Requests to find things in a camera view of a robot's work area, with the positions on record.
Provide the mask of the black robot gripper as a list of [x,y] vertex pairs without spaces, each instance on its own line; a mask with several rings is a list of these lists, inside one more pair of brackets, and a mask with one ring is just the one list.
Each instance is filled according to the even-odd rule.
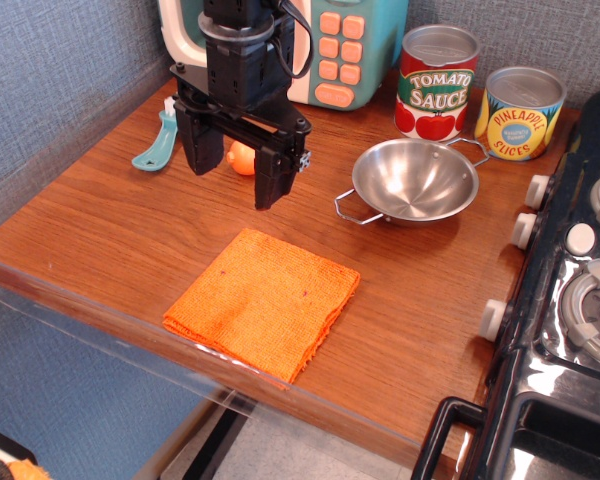
[[309,165],[311,124],[288,99],[294,37],[261,41],[207,41],[205,67],[178,62],[175,112],[181,143],[198,176],[224,158],[224,138],[255,151],[255,208],[270,209],[291,191],[296,172]]

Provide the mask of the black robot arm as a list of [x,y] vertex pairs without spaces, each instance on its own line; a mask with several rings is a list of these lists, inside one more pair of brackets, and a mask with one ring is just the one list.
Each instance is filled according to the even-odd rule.
[[290,193],[309,164],[311,123],[288,98],[295,28],[311,28],[290,1],[206,1],[198,17],[206,43],[203,67],[177,62],[175,114],[190,168],[204,175],[224,158],[225,138],[255,152],[255,207]]

